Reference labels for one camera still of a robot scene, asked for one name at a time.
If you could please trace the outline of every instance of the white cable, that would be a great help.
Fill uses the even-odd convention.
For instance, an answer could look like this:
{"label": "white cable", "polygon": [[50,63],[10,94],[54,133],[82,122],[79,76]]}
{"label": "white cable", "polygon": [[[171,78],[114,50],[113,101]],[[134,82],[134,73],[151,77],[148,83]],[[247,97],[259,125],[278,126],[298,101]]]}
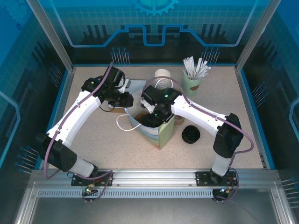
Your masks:
{"label": "white cable", "polygon": [[159,83],[162,79],[166,79],[166,78],[161,78],[161,79],[159,79],[158,82],[157,82],[156,85],[155,85],[155,88],[157,87],[158,83]]}
{"label": "white cable", "polygon": [[135,128],[138,128],[138,127],[141,125],[141,124],[139,124],[139,125],[137,125],[136,127],[133,127],[133,128],[131,128],[131,129],[129,129],[129,130],[125,130],[125,129],[121,128],[120,125],[118,124],[118,118],[121,117],[121,116],[130,116],[130,115],[129,115],[129,114],[122,114],[122,115],[120,115],[120,116],[118,116],[118,117],[116,118],[116,124],[117,124],[117,126],[118,126],[121,130],[123,130],[123,131],[125,131],[125,132],[132,131],[132,130],[134,130]]}

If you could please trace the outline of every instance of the enclosure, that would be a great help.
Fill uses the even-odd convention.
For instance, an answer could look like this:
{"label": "enclosure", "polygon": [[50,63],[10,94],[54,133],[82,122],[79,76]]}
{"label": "enclosure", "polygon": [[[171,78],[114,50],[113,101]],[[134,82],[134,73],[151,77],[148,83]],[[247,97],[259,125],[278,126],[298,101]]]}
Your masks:
{"label": "enclosure", "polygon": [[[1,223],[297,223],[298,8],[292,0],[0,0]],[[87,79],[112,62],[131,85],[158,69],[183,84],[191,56],[211,70],[190,99],[237,114],[255,145],[232,164],[233,200],[216,203],[219,188],[198,186],[196,172],[209,171],[216,155],[208,131],[185,119],[157,148],[117,126],[124,110],[95,110],[70,146],[113,170],[99,201],[85,204],[85,187],[66,172],[45,178],[36,136],[63,117]],[[132,128],[127,117],[119,124]],[[195,144],[182,140],[188,125],[200,130]],[[237,150],[249,147],[243,138]]]}

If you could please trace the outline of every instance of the work surface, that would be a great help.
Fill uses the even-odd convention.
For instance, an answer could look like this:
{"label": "work surface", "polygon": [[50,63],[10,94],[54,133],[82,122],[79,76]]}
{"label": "work surface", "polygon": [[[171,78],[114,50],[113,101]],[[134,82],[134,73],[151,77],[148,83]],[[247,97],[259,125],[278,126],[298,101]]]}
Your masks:
{"label": "work surface", "polygon": [[[127,78],[149,80],[157,69],[167,69],[171,77],[182,80],[183,67],[120,67]],[[77,68],[65,112],[70,108],[84,81],[90,77],[103,75],[106,67]],[[236,114],[242,129],[254,140],[249,118],[245,109],[239,84],[233,67],[212,67],[209,75],[199,86],[198,94],[192,97],[194,102],[218,113]],[[185,119],[184,123],[174,127],[172,139],[161,150],[141,136],[136,130],[122,131],[116,125],[120,113],[95,110],[77,133],[70,147],[81,158],[97,165],[99,168],[111,169],[173,169],[173,168],[210,168],[214,162],[213,136],[205,129]],[[119,119],[120,126],[130,129],[127,117]],[[195,144],[182,140],[183,129],[195,125],[201,133]],[[244,137],[237,150],[250,147]],[[233,163],[234,168],[262,168],[259,152],[238,154]]]}

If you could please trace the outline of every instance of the glass panel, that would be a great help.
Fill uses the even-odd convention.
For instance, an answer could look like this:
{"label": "glass panel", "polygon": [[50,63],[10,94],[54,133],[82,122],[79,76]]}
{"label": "glass panel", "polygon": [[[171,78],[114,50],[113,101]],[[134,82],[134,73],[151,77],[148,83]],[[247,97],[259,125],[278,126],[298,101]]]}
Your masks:
{"label": "glass panel", "polygon": [[298,8],[298,1],[281,1],[244,66],[257,113],[282,180],[292,176],[299,179]]}
{"label": "glass panel", "polygon": [[65,67],[23,0],[0,1],[0,49],[0,208],[10,224],[37,157],[20,148],[46,131]]}
{"label": "glass panel", "polygon": [[42,0],[73,63],[236,63],[268,0]]}

